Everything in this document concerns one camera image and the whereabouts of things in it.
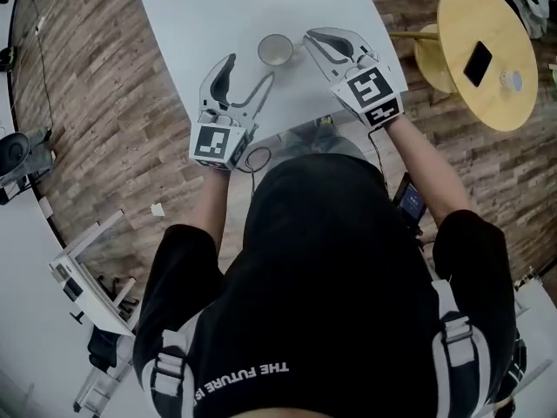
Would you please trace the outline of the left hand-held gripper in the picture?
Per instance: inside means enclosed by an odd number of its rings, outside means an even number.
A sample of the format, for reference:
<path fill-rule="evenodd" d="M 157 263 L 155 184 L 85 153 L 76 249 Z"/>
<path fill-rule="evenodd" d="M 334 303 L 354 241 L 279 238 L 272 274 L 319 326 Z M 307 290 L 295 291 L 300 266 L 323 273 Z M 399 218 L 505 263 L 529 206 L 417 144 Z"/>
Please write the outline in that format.
<path fill-rule="evenodd" d="M 275 80 L 270 71 L 243 103 L 229 103 L 230 75 L 236 54 L 220 60 L 199 87 L 199 117 L 191 125 L 189 157 L 204 167 L 233 171 L 258 128 L 255 118 Z"/>

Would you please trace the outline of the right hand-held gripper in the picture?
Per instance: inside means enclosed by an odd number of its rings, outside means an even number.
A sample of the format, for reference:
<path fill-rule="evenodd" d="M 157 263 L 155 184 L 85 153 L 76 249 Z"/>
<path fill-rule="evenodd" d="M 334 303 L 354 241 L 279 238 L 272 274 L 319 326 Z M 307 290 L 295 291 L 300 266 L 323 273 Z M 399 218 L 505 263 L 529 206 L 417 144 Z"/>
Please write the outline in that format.
<path fill-rule="evenodd" d="M 310 29 L 303 44 L 328 81 L 338 77 L 336 64 L 320 44 L 326 44 L 353 63 L 330 88 L 331 94 L 367 128 L 382 128 L 403 113 L 399 90 L 390 68 L 382 64 L 356 32 L 334 27 Z"/>

